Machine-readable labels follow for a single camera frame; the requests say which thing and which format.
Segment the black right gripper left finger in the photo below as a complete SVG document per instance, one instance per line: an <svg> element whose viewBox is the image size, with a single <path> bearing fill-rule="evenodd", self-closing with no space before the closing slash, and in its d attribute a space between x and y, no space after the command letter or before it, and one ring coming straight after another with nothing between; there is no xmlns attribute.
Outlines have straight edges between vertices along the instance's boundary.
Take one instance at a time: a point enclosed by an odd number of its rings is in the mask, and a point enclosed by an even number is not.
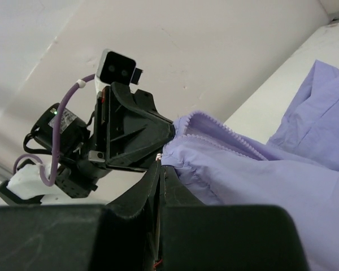
<svg viewBox="0 0 339 271"><path fill-rule="evenodd" d="M0 207L0 270L152 270L160 170L107 205Z"/></svg>

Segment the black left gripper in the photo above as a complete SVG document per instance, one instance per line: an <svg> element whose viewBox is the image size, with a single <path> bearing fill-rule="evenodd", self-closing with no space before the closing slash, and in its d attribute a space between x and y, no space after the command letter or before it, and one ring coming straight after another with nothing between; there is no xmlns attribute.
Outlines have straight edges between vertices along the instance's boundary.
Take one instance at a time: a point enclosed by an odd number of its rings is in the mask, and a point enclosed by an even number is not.
<svg viewBox="0 0 339 271"><path fill-rule="evenodd" d="M159 114L152 93L118 82L98 94L88 159L102 169L144 172L174 138L173 122Z"/></svg>

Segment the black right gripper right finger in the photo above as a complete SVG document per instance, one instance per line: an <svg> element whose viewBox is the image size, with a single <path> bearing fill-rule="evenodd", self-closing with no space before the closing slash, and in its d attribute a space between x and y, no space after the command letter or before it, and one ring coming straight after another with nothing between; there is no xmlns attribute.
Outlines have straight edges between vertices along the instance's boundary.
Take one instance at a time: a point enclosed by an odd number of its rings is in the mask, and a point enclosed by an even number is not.
<svg viewBox="0 0 339 271"><path fill-rule="evenodd" d="M162 270L309 270L291 216L274 205L207 206L161 172Z"/></svg>

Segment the lilac zip-up jacket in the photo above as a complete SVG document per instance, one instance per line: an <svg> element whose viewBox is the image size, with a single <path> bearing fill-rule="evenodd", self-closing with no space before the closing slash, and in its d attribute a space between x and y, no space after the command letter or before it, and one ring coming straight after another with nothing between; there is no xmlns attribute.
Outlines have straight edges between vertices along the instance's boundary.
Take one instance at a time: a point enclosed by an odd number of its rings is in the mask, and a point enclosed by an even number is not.
<svg viewBox="0 0 339 271"><path fill-rule="evenodd" d="M311 270L339 270L339 69L313 64L266 144L203 112L174 126L162 164L199 200L283 207Z"/></svg>

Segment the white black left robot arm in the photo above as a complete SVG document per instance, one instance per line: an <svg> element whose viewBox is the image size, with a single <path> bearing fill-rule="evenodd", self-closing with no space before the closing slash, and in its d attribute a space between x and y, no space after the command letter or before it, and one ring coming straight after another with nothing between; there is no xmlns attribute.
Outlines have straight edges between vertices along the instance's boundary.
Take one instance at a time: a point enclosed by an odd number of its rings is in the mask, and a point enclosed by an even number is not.
<svg viewBox="0 0 339 271"><path fill-rule="evenodd" d="M21 204L106 204L91 196L112 171L145 172L174 136L171 120L160 115L152 94L115 82L97 94L89 121L67 103L72 92L37 120L14 162L12 176L0 184L0 198Z"/></svg>

